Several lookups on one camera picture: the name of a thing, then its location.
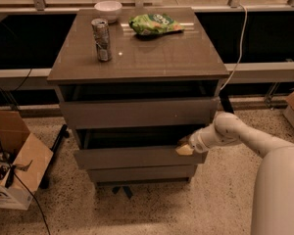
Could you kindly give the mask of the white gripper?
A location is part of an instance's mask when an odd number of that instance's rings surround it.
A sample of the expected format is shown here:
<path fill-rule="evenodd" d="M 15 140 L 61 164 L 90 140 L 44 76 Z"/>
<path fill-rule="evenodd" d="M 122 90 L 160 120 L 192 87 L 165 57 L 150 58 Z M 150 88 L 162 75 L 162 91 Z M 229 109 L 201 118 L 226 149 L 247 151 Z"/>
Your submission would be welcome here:
<path fill-rule="evenodd" d="M 177 144 L 183 144 L 175 148 L 180 156 L 191 156 L 193 150 L 197 153 L 207 152 L 216 145 L 215 129 L 210 126 L 201 128 L 193 132 L 189 138 L 186 136 L 179 139 Z"/>

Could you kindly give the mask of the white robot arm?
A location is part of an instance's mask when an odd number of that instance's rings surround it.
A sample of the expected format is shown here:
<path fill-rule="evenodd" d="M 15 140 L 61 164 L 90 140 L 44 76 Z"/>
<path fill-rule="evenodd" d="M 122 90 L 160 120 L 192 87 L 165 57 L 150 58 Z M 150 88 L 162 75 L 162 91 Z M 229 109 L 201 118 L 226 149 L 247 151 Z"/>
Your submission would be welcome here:
<path fill-rule="evenodd" d="M 176 152 L 202 155 L 214 147 L 243 144 L 258 155 L 251 235 L 294 235 L 294 143 L 244 123 L 231 113 L 182 138 Z"/>

